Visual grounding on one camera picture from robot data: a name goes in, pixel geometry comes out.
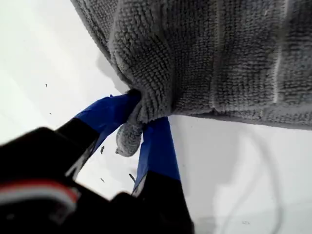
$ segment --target fabric loop texture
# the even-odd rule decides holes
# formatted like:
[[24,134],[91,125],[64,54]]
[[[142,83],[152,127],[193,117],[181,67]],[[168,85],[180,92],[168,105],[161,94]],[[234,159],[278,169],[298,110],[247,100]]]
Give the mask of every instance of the fabric loop texture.
[[171,114],[312,126],[312,1],[72,0],[141,101],[117,135],[131,156]]

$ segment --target white surface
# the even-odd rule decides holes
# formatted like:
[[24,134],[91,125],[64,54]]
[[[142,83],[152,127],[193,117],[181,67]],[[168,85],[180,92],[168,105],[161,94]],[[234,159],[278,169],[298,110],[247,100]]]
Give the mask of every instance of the white surface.
[[[69,0],[2,1],[0,31],[0,142],[56,128],[125,90]],[[177,116],[170,123],[198,233],[311,233],[312,131]],[[115,155],[114,134],[103,145],[78,181],[108,198],[130,192],[137,155]]]

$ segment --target gray towel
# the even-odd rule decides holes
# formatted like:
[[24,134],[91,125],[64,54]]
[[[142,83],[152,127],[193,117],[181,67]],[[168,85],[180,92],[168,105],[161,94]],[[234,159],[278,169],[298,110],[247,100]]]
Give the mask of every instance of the gray towel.
[[117,134],[121,155],[136,152],[144,124],[172,114],[311,128],[311,0],[72,2],[142,94]]

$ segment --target debris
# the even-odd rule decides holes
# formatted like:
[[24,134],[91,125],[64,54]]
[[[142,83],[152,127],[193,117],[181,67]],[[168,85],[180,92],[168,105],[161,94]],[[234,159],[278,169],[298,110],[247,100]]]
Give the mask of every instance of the debris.
[[133,182],[135,183],[136,180],[135,180],[135,178],[133,177],[133,175],[129,174],[129,176],[130,176],[130,178],[133,180]]

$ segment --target microfiber towel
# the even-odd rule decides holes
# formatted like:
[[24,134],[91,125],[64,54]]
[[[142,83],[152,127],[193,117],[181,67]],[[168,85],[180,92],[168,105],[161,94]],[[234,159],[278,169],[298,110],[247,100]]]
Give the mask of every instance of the microfiber towel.
[[72,0],[141,101],[117,134],[133,155],[169,115],[311,129],[312,1]]

